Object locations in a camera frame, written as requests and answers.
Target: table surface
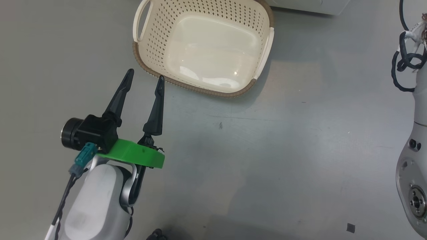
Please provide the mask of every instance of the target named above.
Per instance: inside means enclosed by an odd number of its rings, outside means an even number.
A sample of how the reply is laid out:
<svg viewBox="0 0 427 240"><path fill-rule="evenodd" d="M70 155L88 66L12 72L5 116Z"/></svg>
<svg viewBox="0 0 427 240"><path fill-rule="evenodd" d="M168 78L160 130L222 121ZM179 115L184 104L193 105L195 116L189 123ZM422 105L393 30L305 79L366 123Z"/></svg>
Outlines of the table surface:
<svg viewBox="0 0 427 240"><path fill-rule="evenodd" d="M77 154L61 145L65 121L101 115L134 68L119 136L138 141L156 79L132 54L138 0L6 2L0 232L43 239ZM417 4L406 8L408 25L425 10ZM338 17L274 13L269 61L247 94L166 86L164 134L155 138L165 165L147 171L127 239L155 228L182 240L421 239L395 185L414 109L390 77L397 1L350 1ZM415 84L410 72L398 77Z"/></svg>

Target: cable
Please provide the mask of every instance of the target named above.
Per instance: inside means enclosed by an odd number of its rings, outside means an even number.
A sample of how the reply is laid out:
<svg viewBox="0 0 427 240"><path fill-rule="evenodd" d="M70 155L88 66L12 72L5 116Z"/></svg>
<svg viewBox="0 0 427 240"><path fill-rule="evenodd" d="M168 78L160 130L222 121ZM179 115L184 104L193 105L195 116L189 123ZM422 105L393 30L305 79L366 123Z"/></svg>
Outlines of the cable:
<svg viewBox="0 0 427 240"><path fill-rule="evenodd" d="M392 60L392 78L393 78L393 83L395 84L395 86L400 91L413 93L415 91L415 88L404 88L398 82L398 79L396 77L396 62L397 62L398 56L399 56L399 51L396 51L395 54L394 54L394 56L393 56L393 60Z"/></svg>
<svg viewBox="0 0 427 240"><path fill-rule="evenodd" d="M426 63L427 59L425 58L425 56L422 56L421 54L417 54L417 53L412 53L412 55L411 55L412 57L409 59L408 53L406 50L405 37L406 37L406 32L402 32L399 36L399 46L400 46L402 61L405 63L405 65L407 67L410 67L412 69L421 69L424 66L424 64ZM421 63L419 63L417 65L411 64L411 60L413 58L417 58L417 59L421 60Z"/></svg>
<svg viewBox="0 0 427 240"><path fill-rule="evenodd" d="M400 0L399 2L399 16L401 19L403 29L405 29L405 31L409 31L409 28L405 23L405 18L403 17L403 0Z"/></svg>
<svg viewBox="0 0 427 240"><path fill-rule="evenodd" d="M414 92L415 88L405 88L402 87L396 77L396 69L399 72L403 72L406 70L407 67L413 69L413 70L419 70L422 67L424 67L425 63L427 62L427 45L424 42L425 48L423 55L416 53L417 49L415 50L415 53L408 53L406 49L406 40L408 38L412 39L415 42L415 47L419 46L420 43L422 43L422 38L415 35L414 32L417 31L421 27L425 27L425 24L423 22L420 22L416 24L411 30L409 30L408 26L406 25L404 16L403 16L403 0L399 1L399 16L400 21L402 23L402 27L405 29L404 32L402 32L399 36L399 49L395 52L392 59L392 78L394 85L403 92ZM397 62L398 56L401 55L402 59ZM413 59L418 59L421 62L414 65L411 63Z"/></svg>
<svg viewBox="0 0 427 240"><path fill-rule="evenodd" d="M87 172L88 170L89 170L88 168L85 168L83 170L83 173ZM62 211L63 211L64 206L65 206L65 200L67 199L68 194L70 194L71 188L75 185L75 183L78 179L79 178L77 178L74 173L71 174L70 179L68 180L67 186L65 187L64 194L62 195L61 202L59 203L58 210L56 211L56 214L53 218L52 224L50 225L49 230L46 234L45 240L50 239L50 236L53 232L55 225L58 225L56 227L56 230L55 230L55 240L59 239L59 230L61 229Z"/></svg>
<svg viewBox="0 0 427 240"><path fill-rule="evenodd" d="M128 236L128 234L129 234L129 232L131 231L131 228L132 228L132 223L133 223L132 216L133 216L133 212L134 212L133 207L131 207L131 210L132 210L132 212L131 212L131 218L129 219L129 227L128 227L128 230L126 230L125 237Z"/></svg>

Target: green mount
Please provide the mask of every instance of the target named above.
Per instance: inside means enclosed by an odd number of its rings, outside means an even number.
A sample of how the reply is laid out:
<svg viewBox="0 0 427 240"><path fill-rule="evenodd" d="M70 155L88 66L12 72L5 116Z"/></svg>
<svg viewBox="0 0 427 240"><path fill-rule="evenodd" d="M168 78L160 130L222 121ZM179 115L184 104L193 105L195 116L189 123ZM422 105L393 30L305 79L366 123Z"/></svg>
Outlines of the green mount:
<svg viewBox="0 0 427 240"><path fill-rule="evenodd" d="M123 139L117 140L108 154L97 155L145 167L163 168L164 163L164 155L161 152Z"/></svg>

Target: basket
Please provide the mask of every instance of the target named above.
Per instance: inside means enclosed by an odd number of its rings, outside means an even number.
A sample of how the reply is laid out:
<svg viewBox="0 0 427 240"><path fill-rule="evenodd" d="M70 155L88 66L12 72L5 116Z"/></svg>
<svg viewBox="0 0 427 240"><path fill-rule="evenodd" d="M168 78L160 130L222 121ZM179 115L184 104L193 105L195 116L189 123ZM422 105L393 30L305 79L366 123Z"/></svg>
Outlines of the basket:
<svg viewBox="0 0 427 240"><path fill-rule="evenodd" d="M264 68L273 24L264 0L143 0L133 24L133 52L155 77L203 94L237 97Z"/></svg>

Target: camera lens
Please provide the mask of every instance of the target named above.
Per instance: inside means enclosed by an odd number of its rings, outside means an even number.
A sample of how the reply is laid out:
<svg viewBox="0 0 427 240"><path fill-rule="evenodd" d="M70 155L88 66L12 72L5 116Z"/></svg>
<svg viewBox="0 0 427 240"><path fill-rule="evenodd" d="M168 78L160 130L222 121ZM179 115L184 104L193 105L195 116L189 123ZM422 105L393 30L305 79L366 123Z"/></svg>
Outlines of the camera lens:
<svg viewBox="0 0 427 240"><path fill-rule="evenodd" d="M82 122L82 119L73 117L64 125L61 131L61 142L64 147L81 150L79 149L80 144L78 143L78 140L74 138L74 135Z"/></svg>

